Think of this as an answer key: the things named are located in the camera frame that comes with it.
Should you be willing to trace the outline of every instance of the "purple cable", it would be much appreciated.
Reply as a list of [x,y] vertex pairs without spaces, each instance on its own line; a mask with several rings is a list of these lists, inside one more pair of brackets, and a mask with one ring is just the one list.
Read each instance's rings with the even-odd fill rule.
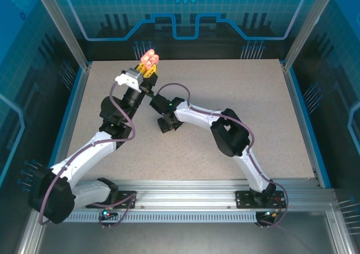
[[64,173],[64,171],[67,170],[68,166],[70,166],[70,164],[72,163],[72,161],[74,161],[74,159],[76,157],[78,157],[80,154],[82,154],[84,151],[86,151],[87,149],[96,146],[98,144],[102,144],[102,143],[107,143],[107,142],[125,142],[125,141],[130,141],[133,140],[135,138],[136,132],[135,132],[135,125],[132,122],[132,120],[130,119],[130,117],[126,114],[126,112],[115,102],[114,97],[113,97],[113,92],[114,89],[116,88],[116,86],[118,85],[117,82],[114,83],[114,85],[112,86],[111,90],[110,90],[110,101],[111,103],[117,108],[118,111],[120,111],[120,113],[124,116],[124,118],[127,120],[127,122],[130,124],[130,127],[132,129],[132,136],[127,138],[127,139],[108,139],[108,140],[99,140],[99,141],[95,141],[93,144],[88,144],[85,147],[81,148],[80,150],[78,150],[70,159],[68,162],[66,162],[66,164],[60,169],[60,171],[58,172],[58,174],[55,176],[55,178],[52,180],[49,188],[47,189],[44,199],[43,199],[43,203],[41,204],[41,208],[40,208],[40,215],[39,215],[39,223],[40,225],[45,225],[47,223],[50,222],[50,220],[47,221],[43,221],[43,216],[44,216],[44,211],[45,211],[45,207],[46,207],[46,203],[47,200],[50,196],[51,190],[53,189],[55,183],[57,182],[57,180],[60,178],[60,176]]
[[[272,223],[271,222],[268,222],[268,221],[265,221],[265,220],[261,220],[260,222],[262,223],[265,223],[265,224],[268,224],[269,226],[274,226],[274,225],[271,225]],[[283,226],[277,226],[278,229],[286,232],[286,233],[290,233],[296,240],[298,240],[300,242],[300,244],[302,244],[308,251],[310,251],[310,253],[313,253],[315,254],[315,252],[309,248],[297,235],[295,235],[293,232],[291,232],[291,230],[283,227]]]
[[287,194],[286,189],[285,189],[281,184],[279,184],[278,182],[274,182],[274,181],[271,181],[271,180],[267,179],[267,178],[261,173],[259,167],[255,164],[255,160],[253,159],[253,157],[252,157],[251,154],[250,154],[250,149],[251,149],[251,147],[253,147],[253,145],[254,145],[254,143],[255,143],[255,136],[254,136],[254,133],[251,131],[251,129],[250,129],[247,125],[245,125],[244,123],[242,123],[242,122],[240,122],[239,120],[234,119],[234,118],[232,118],[232,117],[230,117],[230,116],[223,115],[223,114],[218,114],[218,113],[205,112],[205,111],[203,111],[203,110],[198,110],[198,109],[193,108],[193,107],[190,105],[190,90],[189,90],[185,85],[183,85],[183,84],[181,84],[181,83],[172,82],[172,83],[165,84],[165,85],[163,85],[163,86],[157,91],[157,93],[159,93],[163,88],[168,87],[168,86],[170,86],[170,85],[180,86],[180,87],[184,88],[184,89],[187,91],[187,100],[186,100],[186,101],[187,101],[188,107],[189,107],[191,110],[193,110],[193,111],[195,111],[195,112],[199,112],[199,113],[201,113],[201,114],[210,115],[210,116],[215,116],[215,117],[222,117],[222,118],[224,118],[224,119],[231,120],[231,121],[233,121],[233,122],[241,125],[243,128],[245,128],[245,129],[249,132],[249,134],[250,134],[250,136],[251,136],[251,142],[250,142],[249,146],[247,147],[246,152],[247,152],[247,155],[248,155],[249,158],[250,158],[251,163],[252,163],[253,166],[255,167],[256,171],[261,175],[261,177],[262,177],[266,182],[268,182],[268,183],[270,183],[270,184],[273,184],[273,185],[276,185],[276,186],[279,186],[279,187],[283,190],[284,195],[285,195],[285,198],[286,198],[286,201],[287,201],[287,202],[286,202],[286,207],[285,207],[285,210],[284,210],[282,216],[279,218],[278,221],[276,221],[276,223],[272,224],[272,226],[278,225],[278,223],[280,223],[280,221],[282,221],[282,219],[283,219],[284,216],[286,215],[287,210],[288,210],[288,208],[289,208],[289,196],[288,196],[288,194]]
[[[131,202],[129,203],[128,207],[126,208],[124,214],[123,214],[122,217],[119,219],[119,221],[116,222],[116,223],[114,223],[114,224],[111,224],[111,225],[109,224],[109,228],[110,228],[110,227],[115,227],[115,226],[118,226],[118,225],[124,220],[124,218],[126,217],[128,211],[129,211],[129,209],[130,209],[130,207],[131,207],[131,204],[132,204],[133,201],[134,201],[135,196],[136,196],[136,194],[133,193],[133,194],[131,194],[130,196],[126,197],[125,199],[121,200],[120,202],[116,202],[116,203],[111,204],[111,205],[103,205],[103,204],[99,204],[99,203],[93,203],[93,205],[99,206],[99,207],[102,207],[102,208],[115,207],[115,206],[120,205],[120,204],[123,204],[124,202],[128,201],[129,199],[131,199]],[[102,228],[107,227],[106,225],[104,225],[104,224],[101,222],[100,219],[99,219],[99,224],[102,226]]]

